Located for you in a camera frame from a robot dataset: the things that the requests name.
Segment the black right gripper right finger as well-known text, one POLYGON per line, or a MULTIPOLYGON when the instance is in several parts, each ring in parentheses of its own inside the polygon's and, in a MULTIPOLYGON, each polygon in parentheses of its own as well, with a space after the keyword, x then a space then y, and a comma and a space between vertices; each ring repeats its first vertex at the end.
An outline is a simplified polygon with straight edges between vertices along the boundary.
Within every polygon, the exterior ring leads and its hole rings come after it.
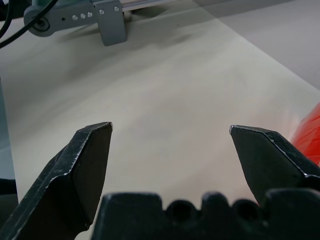
POLYGON ((242 171, 255 200, 261 204, 272 189, 312 189, 320 192, 320 167, 280 133, 231 125, 242 171))

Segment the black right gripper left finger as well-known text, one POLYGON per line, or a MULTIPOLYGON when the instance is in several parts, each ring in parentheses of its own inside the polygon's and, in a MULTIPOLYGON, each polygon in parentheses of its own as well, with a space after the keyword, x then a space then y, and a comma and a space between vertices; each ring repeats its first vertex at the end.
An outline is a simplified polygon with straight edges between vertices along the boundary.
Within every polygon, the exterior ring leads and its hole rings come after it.
POLYGON ((113 124, 76 131, 44 167, 0 230, 0 240, 75 240, 93 224, 107 171, 113 124))

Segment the red shoe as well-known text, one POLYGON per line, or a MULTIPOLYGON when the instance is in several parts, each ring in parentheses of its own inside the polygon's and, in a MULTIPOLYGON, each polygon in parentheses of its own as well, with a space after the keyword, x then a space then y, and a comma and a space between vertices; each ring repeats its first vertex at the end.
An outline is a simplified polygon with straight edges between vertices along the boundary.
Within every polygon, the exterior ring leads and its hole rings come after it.
POLYGON ((300 122, 291 143, 320 167, 320 102, 300 122))

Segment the aluminium frame rail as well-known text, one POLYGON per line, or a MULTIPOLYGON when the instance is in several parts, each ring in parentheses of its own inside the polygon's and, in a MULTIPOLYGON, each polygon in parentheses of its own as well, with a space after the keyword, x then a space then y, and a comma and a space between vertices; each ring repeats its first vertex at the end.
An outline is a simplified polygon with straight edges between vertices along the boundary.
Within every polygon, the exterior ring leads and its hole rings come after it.
POLYGON ((122 11, 132 11, 132 10, 138 10, 143 9, 147 7, 167 4, 171 2, 175 2, 179 0, 130 0, 127 2, 121 2, 122 4, 122 11))

